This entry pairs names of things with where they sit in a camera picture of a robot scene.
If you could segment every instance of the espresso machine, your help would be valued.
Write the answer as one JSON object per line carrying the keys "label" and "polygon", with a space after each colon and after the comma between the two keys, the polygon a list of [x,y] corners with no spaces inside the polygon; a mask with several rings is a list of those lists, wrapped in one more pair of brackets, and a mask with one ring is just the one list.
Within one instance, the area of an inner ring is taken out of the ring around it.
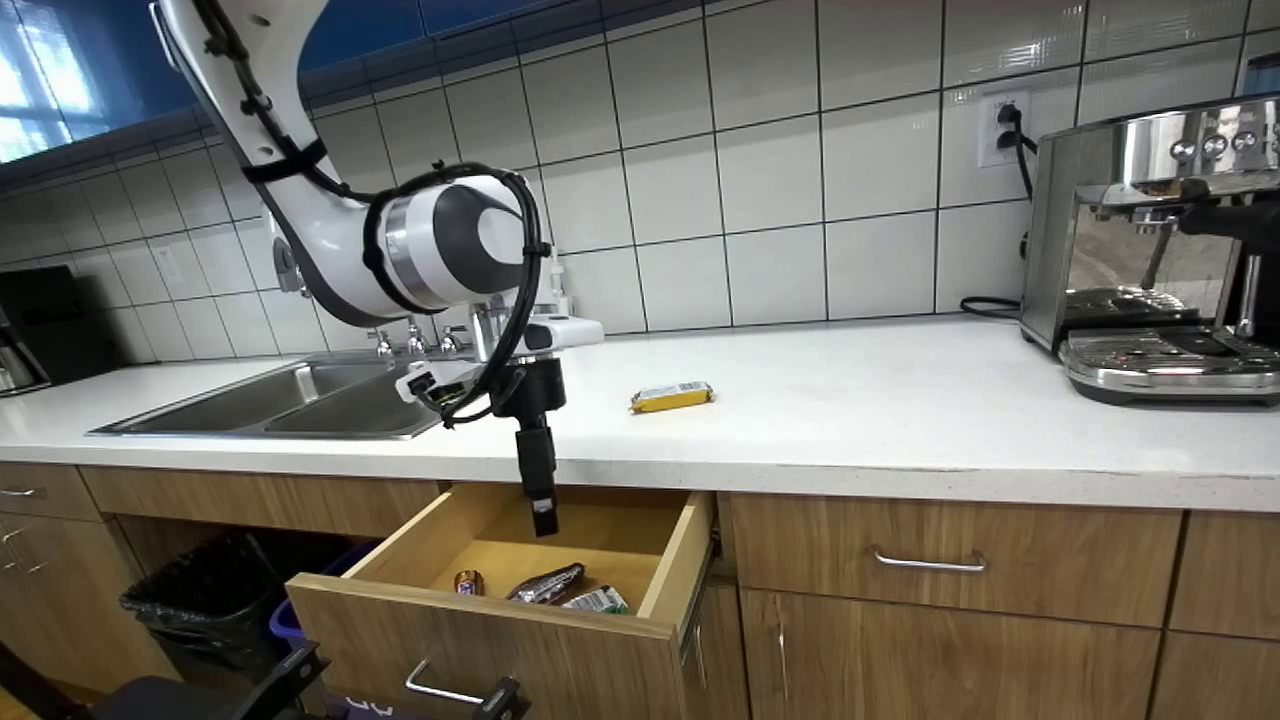
{"label": "espresso machine", "polygon": [[1280,401],[1280,95],[1041,142],[1023,334],[1101,401]]}

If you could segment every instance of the white countertop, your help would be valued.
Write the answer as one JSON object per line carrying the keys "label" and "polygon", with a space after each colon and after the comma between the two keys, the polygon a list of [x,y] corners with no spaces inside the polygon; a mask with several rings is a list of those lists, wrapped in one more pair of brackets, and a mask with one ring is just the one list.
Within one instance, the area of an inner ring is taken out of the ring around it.
{"label": "white countertop", "polygon": [[[0,460],[514,479],[511,418],[415,439],[89,437],[279,360],[130,369],[0,401]],[[1280,511],[1280,406],[1115,406],[993,319],[611,341],[568,350],[560,485]],[[715,403],[630,414],[650,385]]]}

